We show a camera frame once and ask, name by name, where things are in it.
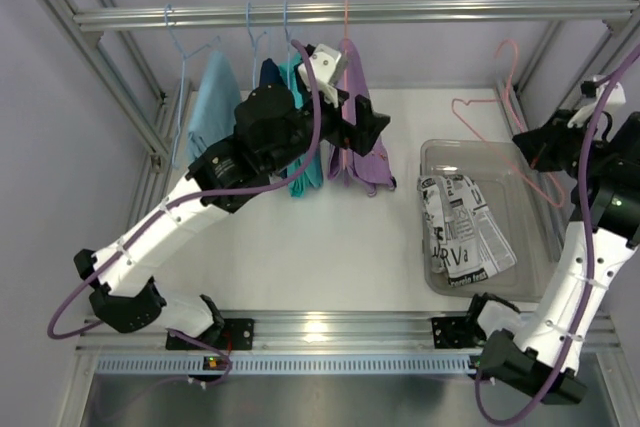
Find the pink wire hanger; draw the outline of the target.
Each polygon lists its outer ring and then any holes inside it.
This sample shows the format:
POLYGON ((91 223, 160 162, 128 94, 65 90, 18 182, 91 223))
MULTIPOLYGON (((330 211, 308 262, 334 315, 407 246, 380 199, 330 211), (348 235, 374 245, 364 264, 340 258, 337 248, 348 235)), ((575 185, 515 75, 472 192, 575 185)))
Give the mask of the pink wire hanger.
POLYGON ((498 93, 496 99, 461 99, 453 98, 451 100, 451 112, 452 114, 479 140, 485 147, 487 147, 492 153, 496 154, 503 163, 509 167, 509 169, 516 174, 521 180, 523 180, 542 200, 546 201, 551 207, 560 209, 565 205, 566 192, 561 186, 559 181, 553 174, 548 174, 547 177, 551 181, 551 184, 556 189, 556 197, 551 197, 546 193, 537 183, 532 181, 514 162, 510 161, 505 155, 501 154, 496 148, 494 148, 490 142, 477 130, 471 123, 469 123, 457 110, 458 105, 469 107, 471 105, 484 105, 484 104, 499 104, 502 106, 503 111, 507 114, 507 126, 511 126, 511 122, 515 124, 518 133, 524 132, 524 124, 520 120, 516 113, 511 100, 510 91, 513 86, 513 77, 516 72, 516 67, 519 61, 519 46, 517 42, 512 38, 506 38, 500 42, 494 53, 494 59, 497 60, 504 47, 509 45, 512 49, 512 61, 505 86, 501 93, 498 93))

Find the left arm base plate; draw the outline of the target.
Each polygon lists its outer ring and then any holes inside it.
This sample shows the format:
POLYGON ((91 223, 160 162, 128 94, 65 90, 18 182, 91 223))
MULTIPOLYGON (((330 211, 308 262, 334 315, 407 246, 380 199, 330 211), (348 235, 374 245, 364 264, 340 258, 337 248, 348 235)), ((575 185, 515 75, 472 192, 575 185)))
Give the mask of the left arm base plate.
MULTIPOLYGON (((215 324, 196 337, 201 343, 218 350, 250 351, 253 348, 254 320, 251 318, 231 318, 222 324, 215 324)), ((179 337, 168 334, 165 349, 172 351, 201 350, 201 347, 179 337)))

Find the newspaper print trousers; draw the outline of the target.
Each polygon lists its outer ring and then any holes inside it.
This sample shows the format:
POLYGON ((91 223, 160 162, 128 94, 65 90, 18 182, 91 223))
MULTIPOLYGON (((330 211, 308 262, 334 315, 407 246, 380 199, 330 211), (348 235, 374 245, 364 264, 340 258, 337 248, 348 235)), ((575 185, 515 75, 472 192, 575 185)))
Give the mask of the newspaper print trousers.
POLYGON ((517 263, 479 186, 462 174, 418 180, 432 271, 450 287, 488 280, 517 263))

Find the purple trousers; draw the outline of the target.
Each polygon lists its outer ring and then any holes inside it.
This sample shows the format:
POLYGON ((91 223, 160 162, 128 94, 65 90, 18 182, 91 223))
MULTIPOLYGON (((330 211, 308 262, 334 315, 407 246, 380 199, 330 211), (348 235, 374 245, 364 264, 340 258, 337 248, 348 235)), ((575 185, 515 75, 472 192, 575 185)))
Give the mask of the purple trousers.
MULTIPOLYGON (((348 104, 349 120, 351 123, 356 121, 355 113, 355 97, 362 95, 369 98, 369 90, 365 79, 365 74, 360 58, 360 54, 355 44, 348 39, 346 41, 348 48, 348 104)), ((343 87, 343 77, 338 87, 345 91, 343 87)), ((342 151, 334 146, 330 146, 326 177, 329 181, 342 181, 342 151)), ((384 186, 389 190, 394 190, 397 186, 395 177, 391 172, 389 154, 381 138, 378 139, 373 149, 365 156, 354 154, 351 150, 348 153, 348 173, 350 182, 360 184, 369 197, 373 197, 377 193, 379 186, 384 186)))

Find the pink hanger with purple trousers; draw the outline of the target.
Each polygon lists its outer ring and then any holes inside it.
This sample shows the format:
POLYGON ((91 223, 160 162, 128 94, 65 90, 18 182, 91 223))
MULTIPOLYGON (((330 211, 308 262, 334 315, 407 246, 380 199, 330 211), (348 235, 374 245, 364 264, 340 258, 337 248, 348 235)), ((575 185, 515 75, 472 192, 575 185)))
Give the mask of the pink hanger with purple trousers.
MULTIPOLYGON (((348 37, 349 37, 348 28, 349 28, 349 0, 344 0, 343 38, 341 40, 340 46, 342 49, 343 56, 347 60, 347 62, 348 62, 348 54, 347 54, 348 48, 346 47, 346 41, 348 40, 348 37)), ((345 91, 348 92, 348 72, 346 69, 347 68, 345 68, 343 73, 343 87, 345 91)), ((342 118, 344 120, 349 120, 348 114, 349 114, 348 104, 345 101, 342 107, 342 118)), ((346 150, 343 150, 342 160, 341 160, 341 169, 342 169, 343 183, 345 187, 348 187, 350 182, 349 180, 350 177, 349 177, 347 168, 348 168, 348 153, 346 150)))

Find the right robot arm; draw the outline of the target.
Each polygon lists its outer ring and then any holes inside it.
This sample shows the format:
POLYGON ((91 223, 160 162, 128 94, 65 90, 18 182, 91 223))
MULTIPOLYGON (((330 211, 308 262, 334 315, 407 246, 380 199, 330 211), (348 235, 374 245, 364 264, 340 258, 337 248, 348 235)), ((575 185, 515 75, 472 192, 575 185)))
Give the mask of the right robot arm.
POLYGON ((541 403, 582 401, 576 374, 589 326, 620 268, 639 247, 639 115, 632 113, 613 139, 596 140, 586 174, 587 213, 576 206, 560 261, 530 317, 485 293, 465 315, 471 338, 482 345, 478 368, 541 403))

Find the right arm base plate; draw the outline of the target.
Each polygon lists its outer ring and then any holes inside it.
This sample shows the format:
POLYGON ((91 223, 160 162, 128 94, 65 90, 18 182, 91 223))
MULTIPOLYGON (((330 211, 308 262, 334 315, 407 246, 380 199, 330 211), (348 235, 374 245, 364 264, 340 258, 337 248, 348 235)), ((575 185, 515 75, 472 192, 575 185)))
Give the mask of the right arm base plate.
POLYGON ((466 316, 433 317, 430 322, 436 349, 475 348, 486 342, 484 331, 466 316))

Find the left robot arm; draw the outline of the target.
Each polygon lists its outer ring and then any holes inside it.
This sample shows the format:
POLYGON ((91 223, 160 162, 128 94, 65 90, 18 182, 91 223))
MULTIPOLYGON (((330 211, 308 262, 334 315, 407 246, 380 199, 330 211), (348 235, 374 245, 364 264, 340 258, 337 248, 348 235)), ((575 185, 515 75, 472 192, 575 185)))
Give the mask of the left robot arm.
POLYGON ((204 294, 171 293, 155 273, 189 240, 261 193, 271 176, 307 153, 314 138, 358 155, 369 153, 389 116, 356 95, 355 120, 349 122, 341 106, 351 96, 342 90, 335 94, 331 99, 322 93, 297 108, 283 85, 255 89, 235 108, 232 134, 193 161, 156 208, 110 246, 81 250, 74 263, 92 288, 89 301, 96 317, 119 333, 157 325, 214 343, 224 328, 214 301, 204 294))

